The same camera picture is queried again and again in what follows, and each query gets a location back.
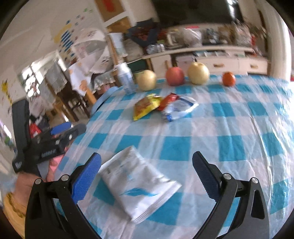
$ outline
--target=drawer handle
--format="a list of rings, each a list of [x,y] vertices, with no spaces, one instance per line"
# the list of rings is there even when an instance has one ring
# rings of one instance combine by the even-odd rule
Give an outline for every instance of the drawer handle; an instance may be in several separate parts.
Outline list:
[[[251,69],[258,69],[258,65],[252,65],[250,64]]]
[[[223,68],[223,67],[225,67],[225,64],[213,64],[213,66],[215,68]]]

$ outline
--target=snack bag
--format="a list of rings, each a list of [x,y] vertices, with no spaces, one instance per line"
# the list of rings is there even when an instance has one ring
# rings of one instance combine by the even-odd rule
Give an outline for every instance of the snack bag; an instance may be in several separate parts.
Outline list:
[[[133,120],[136,121],[156,109],[160,105],[161,100],[162,98],[157,94],[148,94],[139,100],[134,107]]]
[[[173,120],[185,117],[198,105],[198,102],[194,98],[181,96],[164,108],[162,116],[167,122],[172,122]]]
[[[177,100],[179,98],[179,96],[177,94],[174,93],[170,93],[167,97],[165,97],[159,107],[157,108],[159,111],[163,111],[164,108],[171,102],[174,102],[175,100]]]

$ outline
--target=clutter on shelf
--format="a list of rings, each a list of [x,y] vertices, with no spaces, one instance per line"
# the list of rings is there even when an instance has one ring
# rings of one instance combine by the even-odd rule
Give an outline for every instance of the clutter on shelf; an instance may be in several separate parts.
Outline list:
[[[202,46],[202,32],[198,26],[185,28],[183,30],[183,41],[187,47]]]
[[[218,27],[219,42],[221,44],[232,45],[233,30],[230,26],[224,25]]]
[[[166,48],[176,49],[183,47],[183,33],[178,29],[169,31],[166,35]]]
[[[155,54],[155,53],[160,53],[164,51],[165,51],[165,47],[163,44],[151,44],[146,48],[146,52],[148,54]]]
[[[206,29],[203,37],[203,45],[217,45],[219,42],[219,35],[213,28]]]
[[[123,44],[128,54],[128,56],[126,57],[127,62],[132,62],[137,59],[140,59],[144,55],[143,49],[137,43],[133,42],[131,39],[126,39],[123,42]]]
[[[233,23],[234,33],[235,33],[235,42],[236,46],[250,47],[251,46],[251,34],[248,26],[240,23],[237,20],[237,23]]]
[[[146,21],[137,22],[136,26],[128,29],[126,36],[145,48],[151,44],[156,44],[159,32],[159,24],[150,18]]]

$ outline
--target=yellow pear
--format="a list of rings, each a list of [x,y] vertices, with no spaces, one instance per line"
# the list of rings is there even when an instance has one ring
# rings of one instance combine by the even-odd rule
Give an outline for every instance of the yellow pear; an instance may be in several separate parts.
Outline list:
[[[153,71],[143,71],[137,79],[139,89],[142,91],[152,90],[156,86],[156,74]]]
[[[202,85],[209,79],[209,70],[206,65],[193,62],[188,68],[188,77],[193,84]]]

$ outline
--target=blue gripper pad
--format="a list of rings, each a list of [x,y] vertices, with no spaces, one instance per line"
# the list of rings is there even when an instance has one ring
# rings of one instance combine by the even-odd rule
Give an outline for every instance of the blue gripper pad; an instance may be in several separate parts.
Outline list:
[[[77,179],[72,184],[71,197],[75,204],[83,200],[94,178],[96,177],[101,167],[101,156],[98,153],[93,153],[85,163],[83,170],[80,172]]]
[[[60,134],[63,131],[69,130],[70,128],[71,128],[71,122],[65,122],[52,128],[50,134],[51,135]]]
[[[218,202],[222,173],[214,164],[209,164],[199,151],[193,154],[192,163],[208,196]]]

